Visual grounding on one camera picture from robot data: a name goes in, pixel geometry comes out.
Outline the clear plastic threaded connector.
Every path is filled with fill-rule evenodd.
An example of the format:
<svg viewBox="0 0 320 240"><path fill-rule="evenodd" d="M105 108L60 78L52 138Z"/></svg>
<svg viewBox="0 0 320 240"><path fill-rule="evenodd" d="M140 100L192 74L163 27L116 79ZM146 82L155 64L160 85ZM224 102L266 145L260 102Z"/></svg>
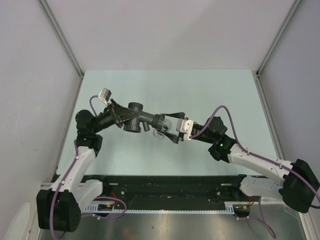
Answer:
<svg viewBox="0 0 320 240"><path fill-rule="evenodd" d="M152 120L153 136L156 139L162 140L165 137L173 135L172 122L163 114L156 114Z"/></svg>

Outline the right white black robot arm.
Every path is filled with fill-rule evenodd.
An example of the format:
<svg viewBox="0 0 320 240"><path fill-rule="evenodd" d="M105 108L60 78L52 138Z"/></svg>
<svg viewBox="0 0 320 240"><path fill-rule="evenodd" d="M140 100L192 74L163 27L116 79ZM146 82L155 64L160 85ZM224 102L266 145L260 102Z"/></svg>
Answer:
<svg viewBox="0 0 320 240"><path fill-rule="evenodd" d="M313 200L320 197L320 182L309 164L302 160L288 161L269 158L243 146L237 136L229 137L228 128L219 116L211 116L204 125L185 117L183 112L172 113L177 119L177 135L168 133L167 114L160 115L159 133L175 144L180 141L196 140L210 144L208 152L216 161L245 167L261 174L264 178L243 176L230 188L231 196L242 201L247 196L269 197L282 200L291 209L307 213L313 208Z"/></svg>

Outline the dark grey pipe fitting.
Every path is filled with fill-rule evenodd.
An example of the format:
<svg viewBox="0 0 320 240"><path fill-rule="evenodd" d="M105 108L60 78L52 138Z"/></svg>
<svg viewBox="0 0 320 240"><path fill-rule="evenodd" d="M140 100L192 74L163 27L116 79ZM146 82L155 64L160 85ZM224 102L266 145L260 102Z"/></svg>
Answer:
<svg viewBox="0 0 320 240"><path fill-rule="evenodd" d="M141 124L143 126L143 130L148 132L150 130L150 126L155 130L162 130L164 127L165 116L162 114L151 114L143 111L143 105L138 102L130 102L128 104L128 108L138 112L139 116L130 119L124 124L123 130L130 133L141 133Z"/></svg>

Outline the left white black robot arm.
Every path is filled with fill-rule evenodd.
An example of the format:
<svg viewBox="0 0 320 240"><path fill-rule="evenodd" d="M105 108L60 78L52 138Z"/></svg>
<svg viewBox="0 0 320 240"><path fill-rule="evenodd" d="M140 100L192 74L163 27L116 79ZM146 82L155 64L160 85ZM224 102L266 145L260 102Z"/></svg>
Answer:
<svg viewBox="0 0 320 240"><path fill-rule="evenodd" d="M96 197L105 200L110 196L111 188L99 180L87 180L82 187L79 184L101 150L103 137L98 133L113 125L122 128L139 115L139 112L123 107L113 99L97 116L86 109L75 115L75 153L50 188L41 189L36 196L38 226L41 229L74 232L80 224L82 212L90 203Z"/></svg>

